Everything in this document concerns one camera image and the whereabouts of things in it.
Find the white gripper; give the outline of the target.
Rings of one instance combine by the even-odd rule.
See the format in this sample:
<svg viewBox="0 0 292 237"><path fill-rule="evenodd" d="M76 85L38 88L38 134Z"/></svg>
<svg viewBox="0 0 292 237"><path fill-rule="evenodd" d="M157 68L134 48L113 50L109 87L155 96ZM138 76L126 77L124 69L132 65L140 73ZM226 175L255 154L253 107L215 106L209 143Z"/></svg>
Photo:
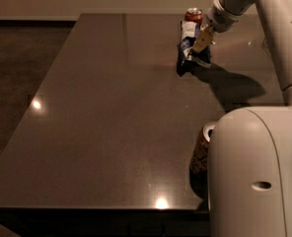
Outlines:
<svg viewBox="0 0 292 237"><path fill-rule="evenodd" d="M241 19L241 4L238 0L214 0L207 11L207 24L200 28L192 46L195 53L202 52L214 40L215 32L224 33Z"/></svg>

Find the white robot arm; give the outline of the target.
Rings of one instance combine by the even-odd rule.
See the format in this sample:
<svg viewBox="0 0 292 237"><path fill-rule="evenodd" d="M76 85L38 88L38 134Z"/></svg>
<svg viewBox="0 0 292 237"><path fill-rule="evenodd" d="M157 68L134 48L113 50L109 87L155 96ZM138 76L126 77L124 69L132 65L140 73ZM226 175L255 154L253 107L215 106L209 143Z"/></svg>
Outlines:
<svg viewBox="0 0 292 237"><path fill-rule="evenodd" d="M194 45L255 5L284 99L220 118L208 152L211 237L292 237L292 0L214 0Z"/></svg>

